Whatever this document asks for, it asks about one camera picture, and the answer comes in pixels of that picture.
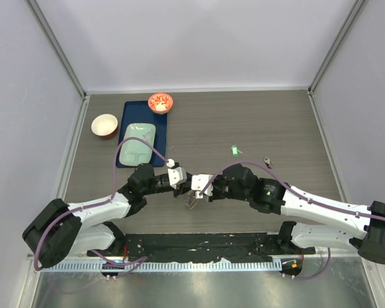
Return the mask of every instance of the dark wood tabletop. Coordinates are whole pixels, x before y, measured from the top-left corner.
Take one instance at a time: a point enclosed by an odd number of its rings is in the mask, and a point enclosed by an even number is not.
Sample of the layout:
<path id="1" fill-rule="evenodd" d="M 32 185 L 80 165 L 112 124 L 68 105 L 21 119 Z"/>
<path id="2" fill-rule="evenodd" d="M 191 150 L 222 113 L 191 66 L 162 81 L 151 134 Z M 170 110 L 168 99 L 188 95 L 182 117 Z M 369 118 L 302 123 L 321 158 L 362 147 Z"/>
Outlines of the dark wood tabletop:
<path id="1" fill-rule="evenodd" d="M 271 159 L 274 171 L 300 189 L 339 200 L 318 125 L 305 90 L 172 93 L 174 107 L 168 113 L 166 157 L 189 173 L 213 173 L 235 160 Z M 108 196 L 113 188 L 113 155 L 118 134 L 102 140 L 92 134 L 92 120 L 113 114 L 121 122 L 126 101 L 147 100 L 150 94 L 93 95 L 90 98 L 66 202 Z M 233 157 L 231 146 L 243 153 Z M 264 171 L 251 167 L 259 176 Z M 118 185 L 124 185 L 133 169 L 118 169 Z M 165 173 L 156 168 L 155 173 Z M 200 201 L 185 208 L 185 196 L 171 193 L 148 196 L 138 214 L 115 221 L 124 232 L 276 232 L 293 218 L 261 214 L 246 202 Z"/>

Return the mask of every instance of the light green plate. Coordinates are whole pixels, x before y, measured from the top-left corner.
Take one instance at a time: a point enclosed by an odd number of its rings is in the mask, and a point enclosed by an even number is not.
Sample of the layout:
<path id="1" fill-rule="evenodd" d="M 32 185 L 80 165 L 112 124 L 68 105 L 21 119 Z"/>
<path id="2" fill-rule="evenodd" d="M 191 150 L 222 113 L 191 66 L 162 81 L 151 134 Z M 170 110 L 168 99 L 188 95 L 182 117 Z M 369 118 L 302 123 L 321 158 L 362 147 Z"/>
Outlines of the light green plate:
<path id="1" fill-rule="evenodd" d="M 127 126 L 124 139 L 137 137 L 154 146 L 155 125 L 149 123 L 133 123 Z M 153 151 L 145 144 L 130 140 L 121 147 L 119 161 L 126 166 L 137 166 L 148 163 L 151 160 Z"/>

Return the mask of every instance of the red bowl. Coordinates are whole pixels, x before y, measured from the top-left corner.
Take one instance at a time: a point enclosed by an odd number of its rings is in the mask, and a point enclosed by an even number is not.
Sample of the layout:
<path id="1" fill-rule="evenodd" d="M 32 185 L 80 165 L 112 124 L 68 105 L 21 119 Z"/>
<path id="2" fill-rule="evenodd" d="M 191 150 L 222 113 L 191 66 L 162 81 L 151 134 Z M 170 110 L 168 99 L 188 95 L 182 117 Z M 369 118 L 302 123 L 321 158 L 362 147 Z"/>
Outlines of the red bowl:
<path id="1" fill-rule="evenodd" d="M 173 107 L 173 98 L 166 93 L 156 93 L 148 99 L 149 108 L 156 114 L 166 114 Z"/>

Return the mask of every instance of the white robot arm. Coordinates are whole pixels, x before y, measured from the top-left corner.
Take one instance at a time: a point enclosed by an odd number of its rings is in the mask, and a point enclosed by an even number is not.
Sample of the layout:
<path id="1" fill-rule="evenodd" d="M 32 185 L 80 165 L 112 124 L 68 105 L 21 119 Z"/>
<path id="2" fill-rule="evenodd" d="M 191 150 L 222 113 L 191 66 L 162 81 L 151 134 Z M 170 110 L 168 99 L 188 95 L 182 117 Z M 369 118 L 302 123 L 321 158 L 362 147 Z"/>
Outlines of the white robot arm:
<path id="1" fill-rule="evenodd" d="M 368 208 L 365 205 L 352 205 L 315 196 L 291 186 L 296 193 L 305 196 L 303 200 L 276 180 L 258 178 L 250 169 L 239 164 L 225 169 L 212 183 L 209 183 L 211 175 L 190 175 L 173 160 L 169 160 L 167 166 L 167 173 L 159 176 L 154 175 L 152 166 L 148 164 L 137 166 L 128 183 L 117 191 L 112 200 L 99 207 L 84 209 L 86 205 L 107 200 L 107 197 L 70 204 L 60 199 L 53 200 L 24 231 L 23 239 L 36 252 L 37 243 L 52 220 L 65 211 L 81 209 L 68 215 L 49 233 L 39 253 L 40 263 L 48 268 L 69 254 L 85 253 L 92 249 L 109 251 L 113 255 L 122 248 L 119 240 L 124 235 L 114 224 L 106 221 L 136 214 L 146 205 L 146 195 L 172 191 L 174 196 L 178 196 L 195 191 L 197 198 L 204 194 L 209 201 L 247 201 L 262 213 L 306 218 L 322 224 L 285 222 L 278 234 L 278 242 L 289 253 L 294 248 L 324 246 L 358 250 L 362 257 L 385 264 L 385 222 L 326 209 L 308 200 L 320 201 L 338 209 L 385 217 L 383 203 L 375 201 Z"/>

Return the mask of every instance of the cable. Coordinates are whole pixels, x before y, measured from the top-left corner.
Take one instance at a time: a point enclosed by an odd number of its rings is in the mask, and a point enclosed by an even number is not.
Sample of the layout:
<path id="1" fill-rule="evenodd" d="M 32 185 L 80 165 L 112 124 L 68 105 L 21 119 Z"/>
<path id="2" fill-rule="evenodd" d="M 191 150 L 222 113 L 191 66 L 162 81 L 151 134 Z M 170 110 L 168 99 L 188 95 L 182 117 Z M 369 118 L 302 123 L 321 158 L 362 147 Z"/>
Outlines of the cable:
<path id="1" fill-rule="evenodd" d="M 97 250 L 91 250 L 91 252 L 94 255 L 97 255 L 97 257 L 103 259 L 105 262 L 109 263 L 111 265 L 111 267 L 115 267 L 115 268 L 125 268 L 126 266 L 133 265 L 133 264 L 138 263 L 138 262 L 144 262 L 147 259 L 147 257 L 141 257 L 140 259 L 137 259 L 137 260 L 129 262 L 129 263 L 115 263 L 114 261 L 111 261 L 111 260 L 107 259 L 106 257 L 104 257 Z"/>
<path id="2" fill-rule="evenodd" d="M 117 276 L 115 276 L 115 278 L 123 278 L 125 276 L 128 276 L 129 274 L 131 274 L 133 271 L 135 271 L 137 268 L 139 268 L 141 266 L 142 263 L 144 263 L 145 261 L 147 260 L 147 257 L 144 261 L 138 263 L 136 266 L 134 266 L 132 269 L 124 272 L 124 273 L 121 273 L 121 274 L 118 274 Z"/>
<path id="3" fill-rule="evenodd" d="M 127 258 L 127 245 L 123 247 L 124 248 L 124 256 L 123 256 L 123 263 L 125 262 Z"/>
<path id="4" fill-rule="evenodd" d="M 94 203 L 94 204 L 90 204 L 90 205 L 86 205 L 84 207 L 78 207 L 78 208 L 75 208 L 73 210 L 68 210 L 67 212 L 64 212 L 63 214 L 61 214 L 60 216 L 58 216 L 56 219 L 54 219 L 49 225 L 48 227 L 45 229 L 45 231 L 43 232 L 43 235 L 41 236 L 40 240 L 38 241 L 38 244 L 37 244 L 37 247 L 36 247 L 36 251 L 34 253 L 34 261 L 33 261 L 33 265 L 34 265 L 34 269 L 36 271 L 41 271 L 43 269 L 42 266 L 39 266 L 39 255 L 40 255 L 40 251 L 41 251 L 41 248 L 43 247 L 43 244 L 44 244 L 44 241 L 46 240 L 46 237 L 48 235 L 48 233 L 50 232 L 50 230 L 59 222 L 61 221 L 63 218 L 65 218 L 66 216 L 74 213 L 74 212 L 78 212 L 79 210 L 87 210 L 87 209 L 92 209 L 93 207 L 99 207 L 101 205 L 104 205 L 104 204 L 107 204 L 108 202 L 111 202 L 113 199 L 114 199 L 114 196 L 116 195 L 116 192 L 117 192 L 117 173 L 116 173 L 116 159 L 117 159 L 117 155 L 118 155 L 118 152 L 120 151 L 121 149 L 121 146 L 126 143 L 127 141 L 129 140 L 137 140 L 137 141 L 140 141 L 141 143 L 144 143 L 147 147 L 149 147 L 151 150 L 154 151 L 155 154 L 157 154 L 158 157 L 160 157 L 165 163 L 168 162 L 168 160 L 162 156 L 160 154 L 160 152 L 158 152 L 153 146 L 149 145 L 146 141 L 140 139 L 140 138 L 137 138 L 137 137 L 129 137 L 129 138 L 126 138 L 124 139 L 123 141 L 121 141 L 115 151 L 115 155 L 114 155 L 114 160 L 113 160 L 113 177 L 114 177 L 114 191 L 112 192 L 111 194 L 111 197 L 107 198 L 105 201 L 101 201 L 101 202 L 97 202 L 97 203 Z"/>
<path id="5" fill-rule="evenodd" d="M 311 279 L 314 279 L 314 278 L 318 278 L 319 276 L 324 274 L 324 272 L 328 269 L 330 261 L 331 261 L 331 249 L 328 247 L 328 260 L 327 260 L 327 263 L 325 264 L 325 266 L 323 267 L 323 269 L 319 273 L 317 273 L 315 275 L 312 275 L 310 277 L 297 277 L 297 276 L 291 276 L 291 275 L 288 275 L 288 274 L 284 274 L 284 275 L 285 275 L 285 277 L 288 277 L 288 278 L 291 278 L 291 279 L 297 279 L 297 280 L 311 280 Z"/>
<path id="6" fill-rule="evenodd" d="M 204 191 L 209 187 L 209 185 L 211 185 L 211 183 L 215 180 L 215 178 L 218 175 L 220 175 L 226 168 L 229 168 L 231 166 L 238 165 L 238 164 L 249 164 L 249 165 L 260 167 L 262 170 L 268 172 L 274 179 L 276 179 L 279 182 L 279 184 L 284 186 L 285 189 L 287 189 L 289 192 L 291 192 L 295 196 L 299 197 L 300 200 L 304 200 L 304 201 L 307 201 L 308 203 L 312 203 L 312 204 L 318 205 L 319 207 L 323 207 L 323 208 L 329 209 L 329 210 L 335 210 L 337 212 L 341 212 L 341 213 L 344 213 L 344 214 L 349 214 L 349 215 L 353 215 L 353 216 L 360 216 L 360 217 L 366 217 L 366 218 L 373 218 L 373 219 L 385 221 L 385 217 L 382 217 L 382 216 L 372 215 L 372 214 L 365 214 L 365 213 L 360 213 L 360 212 L 354 212 L 352 210 L 339 209 L 337 207 L 333 207 L 332 205 L 327 205 L 325 203 L 322 203 L 322 202 L 319 202 L 319 201 L 315 201 L 313 199 L 305 197 L 304 195 L 294 191 L 288 184 L 286 184 L 283 180 L 281 180 L 280 177 L 275 174 L 275 172 L 273 172 L 272 170 L 268 169 L 264 164 L 261 164 L 261 163 L 258 163 L 258 162 L 254 162 L 252 160 L 238 160 L 237 162 L 233 162 L 231 164 L 228 164 L 224 168 L 220 169 L 219 171 L 217 171 L 211 177 L 209 182 L 200 191 L 199 195 L 202 196 Z"/>
<path id="7" fill-rule="evenodd" d="M 304 250 L 301 249 L 301 259 L 299 259 L 298 261 L 303 263 L 304 259 L 305 259 L 304 258 Z M 282 265 L 285 265 L 285 264 L 290 263 L 290 262 L 296 263 L 296 259 L 285 261 L 285 262 L 282 263 Z"/>

